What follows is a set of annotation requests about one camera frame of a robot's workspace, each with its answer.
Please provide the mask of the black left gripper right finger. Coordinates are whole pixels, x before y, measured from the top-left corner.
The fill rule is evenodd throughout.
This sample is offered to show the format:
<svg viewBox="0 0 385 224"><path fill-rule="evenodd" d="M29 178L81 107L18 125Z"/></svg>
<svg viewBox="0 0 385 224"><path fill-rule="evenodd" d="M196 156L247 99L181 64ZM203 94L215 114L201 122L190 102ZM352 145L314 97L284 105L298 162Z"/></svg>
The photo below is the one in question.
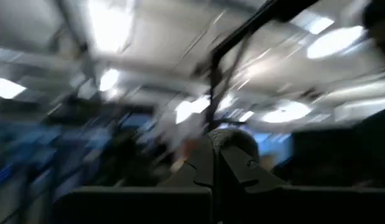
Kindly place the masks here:
<svg viewBox="0 0 385 224"><path fill-rule="evenodd" d="M225 177L237 182L246 194L286 194L288 184L260 167L253 157L236 146L221 151Z"/></svg>

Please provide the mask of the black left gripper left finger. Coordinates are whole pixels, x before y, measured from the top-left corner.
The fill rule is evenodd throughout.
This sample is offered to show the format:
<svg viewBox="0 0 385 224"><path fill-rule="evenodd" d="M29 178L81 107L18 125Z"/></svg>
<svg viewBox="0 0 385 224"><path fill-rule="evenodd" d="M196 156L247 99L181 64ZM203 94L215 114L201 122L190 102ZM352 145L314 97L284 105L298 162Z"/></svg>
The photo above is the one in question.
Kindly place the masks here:
<svg viewBox="0 0 385 224"><path fill-rule="evenodd" d="M214 150L207 134L183 142L171 175L158 187L213 187Z"/></svg>

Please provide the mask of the grey waffle-weave towel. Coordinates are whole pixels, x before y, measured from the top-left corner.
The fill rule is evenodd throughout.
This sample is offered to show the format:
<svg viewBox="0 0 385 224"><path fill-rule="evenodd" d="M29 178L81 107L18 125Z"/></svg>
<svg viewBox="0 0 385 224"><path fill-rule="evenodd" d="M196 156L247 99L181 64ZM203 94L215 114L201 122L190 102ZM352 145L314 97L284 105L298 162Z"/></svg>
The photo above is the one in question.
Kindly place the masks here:
<svg viewBox="0 0 385 224"><path fill-rule="evenodd" d="M246 131L241 129L215 129L207 134L212 142L216 157L220 151L231 146L238 147L251 156L256 163L260 162L259 145Z"/></svg>

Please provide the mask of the black overhead rig frame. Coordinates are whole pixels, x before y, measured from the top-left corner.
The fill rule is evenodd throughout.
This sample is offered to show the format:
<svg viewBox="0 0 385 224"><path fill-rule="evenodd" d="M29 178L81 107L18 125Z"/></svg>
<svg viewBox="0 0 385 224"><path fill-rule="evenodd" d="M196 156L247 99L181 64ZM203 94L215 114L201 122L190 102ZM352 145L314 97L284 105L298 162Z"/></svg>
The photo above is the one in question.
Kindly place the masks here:
<svg viewBox="0 0 385 224"><path fill-rule="evenodd" d="M253 16L233 30L209 52L202 62L197 64L194 71L195 75L209 75L210 104L205 109L207 133L215 129L218 124L231 122L229 119L215 119L215 113L229 89L236 66L240 62L248 46L248 41L254 33L274 19L280 22L288 22L318 1L320 0L267 0ZM240 49L234 62L228 71L223 72L219 68L219 64L222 58L236 45L240 45Z"/></svg>

